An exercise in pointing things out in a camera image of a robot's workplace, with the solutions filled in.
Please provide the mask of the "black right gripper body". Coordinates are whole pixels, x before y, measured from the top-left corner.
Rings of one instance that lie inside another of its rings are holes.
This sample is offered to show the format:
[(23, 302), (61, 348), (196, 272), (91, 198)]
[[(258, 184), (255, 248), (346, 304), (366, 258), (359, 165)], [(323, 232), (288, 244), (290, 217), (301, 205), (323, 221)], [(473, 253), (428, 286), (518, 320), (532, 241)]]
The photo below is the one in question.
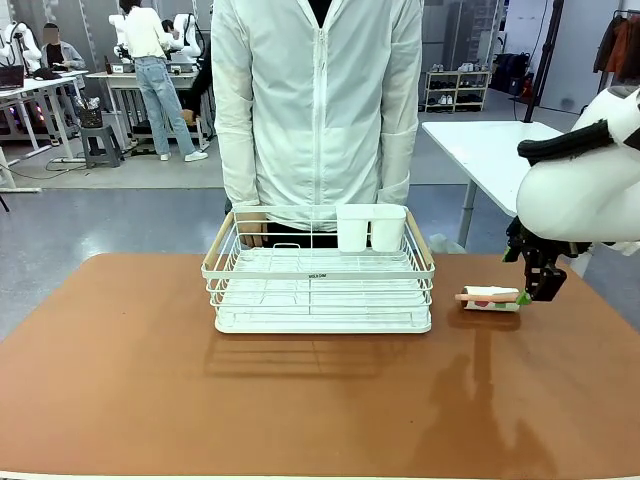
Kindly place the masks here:
[(523, 245), (521, 255), (525, 253), (539, 254), (554, 261), (556, 261), (560, 255), (571, 259), (577, 258), (586, 253), (592, 246), (589, 242), (566, 242), (540, 238), (526, 229), (519, 219), (513, 219), (507, 227), (507, 241), (508, 235), (513, 233), (520, 233), (522, 235)]

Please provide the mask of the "pink handled lint roller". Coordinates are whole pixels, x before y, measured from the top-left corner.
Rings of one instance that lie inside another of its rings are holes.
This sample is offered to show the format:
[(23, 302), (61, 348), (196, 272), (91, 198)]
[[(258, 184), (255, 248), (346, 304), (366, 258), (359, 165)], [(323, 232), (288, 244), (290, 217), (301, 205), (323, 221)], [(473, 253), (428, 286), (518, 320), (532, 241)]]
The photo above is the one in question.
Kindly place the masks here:
[(496, 286), (465, 286), (455, 295), (465, 310), (491, 312), (517, 312), (520, 306), (516, 303), (520, 291), (516, 288)]

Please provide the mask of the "white wire dish rack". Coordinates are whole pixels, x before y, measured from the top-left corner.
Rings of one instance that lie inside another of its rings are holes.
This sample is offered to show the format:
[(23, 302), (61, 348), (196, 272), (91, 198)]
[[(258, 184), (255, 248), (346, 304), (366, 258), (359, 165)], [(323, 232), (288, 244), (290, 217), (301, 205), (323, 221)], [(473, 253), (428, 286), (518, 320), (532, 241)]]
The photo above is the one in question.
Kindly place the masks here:
[[(201, 267), (226, 334), (424, 334), (435, 262), (407, 210), (400, 250), (338, 248), (337, 206), (238, 207)], [(238, 213), (267, 217), (262, 248), (239, 239)]]

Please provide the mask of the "person's left forearm white sleeve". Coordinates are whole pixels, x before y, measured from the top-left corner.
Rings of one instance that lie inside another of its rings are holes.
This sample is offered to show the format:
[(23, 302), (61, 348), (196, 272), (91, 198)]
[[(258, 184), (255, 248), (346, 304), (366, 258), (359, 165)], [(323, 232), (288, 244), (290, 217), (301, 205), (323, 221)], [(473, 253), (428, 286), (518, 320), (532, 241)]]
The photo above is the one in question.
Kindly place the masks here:
[(381, 134), (378, 204), (406, 203), (417, 129), (418, 121), (415, 120), (408, 130)]

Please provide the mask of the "person's right hand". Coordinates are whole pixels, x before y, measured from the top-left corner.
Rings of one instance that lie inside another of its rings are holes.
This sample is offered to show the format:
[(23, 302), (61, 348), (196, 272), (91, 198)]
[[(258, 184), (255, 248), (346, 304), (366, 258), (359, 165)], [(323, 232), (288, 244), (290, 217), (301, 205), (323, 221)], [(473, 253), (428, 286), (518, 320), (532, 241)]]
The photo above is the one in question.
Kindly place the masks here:
[(236, 226), (240, 241), (248, 248), (262, 248), (268, 239), (267, 217), (264, 213), (238, 213)]

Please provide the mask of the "white plastic bag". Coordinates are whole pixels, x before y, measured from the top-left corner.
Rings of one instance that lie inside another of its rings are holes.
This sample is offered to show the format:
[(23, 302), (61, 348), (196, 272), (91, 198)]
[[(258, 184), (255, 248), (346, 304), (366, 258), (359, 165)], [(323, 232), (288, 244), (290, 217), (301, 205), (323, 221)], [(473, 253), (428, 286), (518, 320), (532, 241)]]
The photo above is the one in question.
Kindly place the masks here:
[(466, 254), (464, 247), (443, 234), (430, 236), (427, 245), (434, 254)]

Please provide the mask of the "white side table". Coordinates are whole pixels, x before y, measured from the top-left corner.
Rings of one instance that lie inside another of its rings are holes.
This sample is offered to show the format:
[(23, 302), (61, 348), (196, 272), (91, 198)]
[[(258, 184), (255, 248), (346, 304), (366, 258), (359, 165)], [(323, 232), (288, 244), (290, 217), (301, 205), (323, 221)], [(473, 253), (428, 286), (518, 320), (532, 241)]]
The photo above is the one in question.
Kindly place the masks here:
[(424, 122), (423, 130), (468, 177), (457, 243), (467, 244), (475, 197), (482, 190), (510, 217), (516, 216), (518, 188), (529, 170), (517, 146), (524, 140), (547, 140), (560, 131), (540, 122)]

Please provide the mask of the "wooden shoe shelf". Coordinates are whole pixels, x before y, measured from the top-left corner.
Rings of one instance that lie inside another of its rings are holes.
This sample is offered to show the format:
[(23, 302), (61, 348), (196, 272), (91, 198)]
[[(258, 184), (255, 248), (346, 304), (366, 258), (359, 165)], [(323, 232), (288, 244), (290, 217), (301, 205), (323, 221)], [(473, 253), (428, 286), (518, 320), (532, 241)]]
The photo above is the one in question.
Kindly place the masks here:
[(456, 70), (434, 64), (426, 75), (427, 112), (479, 112), (484, 109), (491, 72), (487, 65), (463, 63)]

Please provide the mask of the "person's torso white jacket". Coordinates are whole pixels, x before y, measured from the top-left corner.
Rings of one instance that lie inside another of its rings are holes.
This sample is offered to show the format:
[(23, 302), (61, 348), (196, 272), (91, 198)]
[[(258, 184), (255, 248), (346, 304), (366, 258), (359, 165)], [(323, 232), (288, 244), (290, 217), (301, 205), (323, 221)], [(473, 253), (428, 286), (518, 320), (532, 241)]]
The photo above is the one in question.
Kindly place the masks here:
[(424, 0), (215, 0), (218, 115), (250, 122), (260, 204), (377, 203), (382, 133), (418, 121)]

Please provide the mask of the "person in black sweater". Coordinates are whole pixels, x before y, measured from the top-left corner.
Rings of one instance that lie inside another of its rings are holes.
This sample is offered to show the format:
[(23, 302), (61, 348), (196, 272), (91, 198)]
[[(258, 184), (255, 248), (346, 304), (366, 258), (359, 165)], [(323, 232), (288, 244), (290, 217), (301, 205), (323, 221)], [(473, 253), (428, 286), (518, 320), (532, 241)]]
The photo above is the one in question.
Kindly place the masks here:
[(208, 50), (204, 63), (198, 72), (190, 90), (187, 92), (182, 110), (187, 126), (195, 126), (201, 115), (201, 100), (213, 84), (211, 51)]

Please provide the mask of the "white background robot pair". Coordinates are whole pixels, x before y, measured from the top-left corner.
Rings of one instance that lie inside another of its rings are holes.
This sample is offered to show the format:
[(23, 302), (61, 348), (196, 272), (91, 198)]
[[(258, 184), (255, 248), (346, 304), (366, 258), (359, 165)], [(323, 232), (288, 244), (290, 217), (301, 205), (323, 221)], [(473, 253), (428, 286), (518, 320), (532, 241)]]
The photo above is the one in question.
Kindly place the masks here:
[[(110, 15), (109, 23), (115, 28), (117, 42), (114, 53), (124, 64), (133, 60), (126, 48), (125, 17)], [(196, 17), (192, 13), (178, 14), (167, 28), (166, 38), (170, 41), (168, 58), (171, 62), (195, 65), (204, 53), (204, 37), (199, 32)]]

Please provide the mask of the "person in white shirt jeans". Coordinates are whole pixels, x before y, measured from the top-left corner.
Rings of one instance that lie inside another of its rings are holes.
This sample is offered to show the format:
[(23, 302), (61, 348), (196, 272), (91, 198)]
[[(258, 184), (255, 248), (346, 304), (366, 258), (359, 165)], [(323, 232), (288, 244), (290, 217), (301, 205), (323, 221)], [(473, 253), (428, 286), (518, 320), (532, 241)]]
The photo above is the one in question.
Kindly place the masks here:
[(166, 65), (170, 42), (157, 12), (142, 7), (141, 0), (119, 0), (119, 7), (124, 13), (126, 49), (133, 59), (136, 80), (160, 160), (168, 161), (171, 156), (165, 119), (169, 120), (185, 162), (207, 159), (208, 154), (194, 146), (182, 117), (181, 104)]

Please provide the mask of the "grey plastic stool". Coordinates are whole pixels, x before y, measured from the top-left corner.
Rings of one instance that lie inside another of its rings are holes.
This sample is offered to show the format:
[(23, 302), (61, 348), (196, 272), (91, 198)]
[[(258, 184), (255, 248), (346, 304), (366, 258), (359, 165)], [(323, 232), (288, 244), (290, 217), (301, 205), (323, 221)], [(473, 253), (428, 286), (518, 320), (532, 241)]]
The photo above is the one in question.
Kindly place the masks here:
[(85, 166), (88, 169), (98, 166), (118, 168), (124, 161), (124, 154), (110, 125), (100, 128), (81, 127), (80, 135)]

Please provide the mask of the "black mesh basket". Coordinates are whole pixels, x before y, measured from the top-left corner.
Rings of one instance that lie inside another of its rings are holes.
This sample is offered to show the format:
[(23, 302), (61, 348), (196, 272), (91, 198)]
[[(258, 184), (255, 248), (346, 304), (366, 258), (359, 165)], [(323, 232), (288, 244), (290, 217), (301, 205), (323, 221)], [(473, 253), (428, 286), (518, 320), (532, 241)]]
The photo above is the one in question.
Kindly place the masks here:
[(82, 128), (103, 127), (101, 100), (99, 97), (76, 96), (74, 98), (74, 105), (77, 107)]

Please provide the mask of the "white office desk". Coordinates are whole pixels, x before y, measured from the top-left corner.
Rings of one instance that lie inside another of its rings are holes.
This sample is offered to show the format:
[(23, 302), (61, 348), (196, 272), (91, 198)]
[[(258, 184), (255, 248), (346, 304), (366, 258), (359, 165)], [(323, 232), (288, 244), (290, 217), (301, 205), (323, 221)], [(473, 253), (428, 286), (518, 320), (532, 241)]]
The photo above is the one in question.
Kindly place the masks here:
[[(62, 118), (62, 109), (57, 99), (57, 89), (64, 92), (64, 86), (69, 83), (75, 89), (77, 94), (80, 93), (78, 87), (78, 78), (86, 75), (87, 70), (71, 71), (61, 73), (61, 77), (52, 80), (34, 80), (26, 79), (23, 87), (20, 89), (0, 91), (0, 112), (4, 113), (9, 123), (13, 135), (16, 135), (16, 123), (13, 114), (9, 111), (10, 107), (16, 107), (18, 118), (22, 121), (23, 126), (27, 130), (32, 150), (26, 155), (26, 158), (37, 156), (52, 148), (52, 145), (40, 145), (38, 138), (33, 130), (31, 116), (28, 113), (27, 103), (33, 102), (36, 106), (41, 107), (40, 114), (47, 122), (47, 132), (49, 139), (53, 140), (55, 146), (62, 143), (68, 159), (72, 160), (74, 154), (71, 151), (70, 142), (66, 123)], [(21, 188), (17, 187), (14, 175), (10, 170), (11, 165), (16, 165), (20, 159), (8, 162), (5, 153), (0, 146), (0, 196), (3, 193), (41, 193), (41, 188)]]

